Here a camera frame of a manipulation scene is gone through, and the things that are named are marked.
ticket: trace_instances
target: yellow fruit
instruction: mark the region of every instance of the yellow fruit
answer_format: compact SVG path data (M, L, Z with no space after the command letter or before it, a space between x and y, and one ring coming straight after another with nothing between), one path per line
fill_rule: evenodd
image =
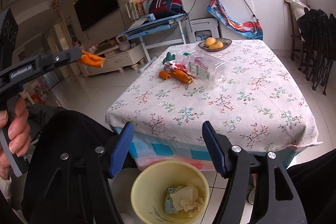
M217 49L217 48L223 48L223 47L224 47L223 43L222 43L221 41L217 41L217 42L215 42L214 44L211 44L211 45L209 46L209 49L210 49L210 50L215 50L215 49Z
M216 39L214 39L213 37L209 37L207 38L207 40L205 41L204 45L206 47L209 47L210 45L214 44L216 42Z

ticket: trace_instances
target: desk leg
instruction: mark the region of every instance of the desk leg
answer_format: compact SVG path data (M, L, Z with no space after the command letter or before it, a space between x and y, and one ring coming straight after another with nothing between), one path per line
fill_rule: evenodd
M178 20L177 22L178 22L178 26L180 27L180 33L181 33L183 44L186 44L185 37L184 37L184 32L183 32L182 25L181 25L181 20Z
M139 38L140 38L140 41L141 41L141 46L143 48L143 51L145 52L146 60L149 63L151 61L151 58L149 56L148 50L146 49L145 41L143 40L142 37L139 37Z

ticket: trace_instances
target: stack of books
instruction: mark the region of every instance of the stack of books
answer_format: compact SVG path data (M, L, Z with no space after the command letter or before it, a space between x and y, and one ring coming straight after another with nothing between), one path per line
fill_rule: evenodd
M128 17L132 20L137 20L145 16L149 12L150 2L137 3L137 0L129 0L124 3L128 13Z

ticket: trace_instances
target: black bag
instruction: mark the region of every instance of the black bag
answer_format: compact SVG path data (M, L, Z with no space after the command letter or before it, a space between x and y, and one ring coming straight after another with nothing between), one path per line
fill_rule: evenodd
M153 0L149 8L149 13L154 14L156 19L178 15L182 12L182 0Z

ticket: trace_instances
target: wall-mounted tv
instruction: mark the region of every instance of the wall-mounted tv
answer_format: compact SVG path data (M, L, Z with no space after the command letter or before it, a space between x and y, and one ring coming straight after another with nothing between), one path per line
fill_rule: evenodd
M117 9L119 9L117 0L78 0L75 4L77 17L83 31Z

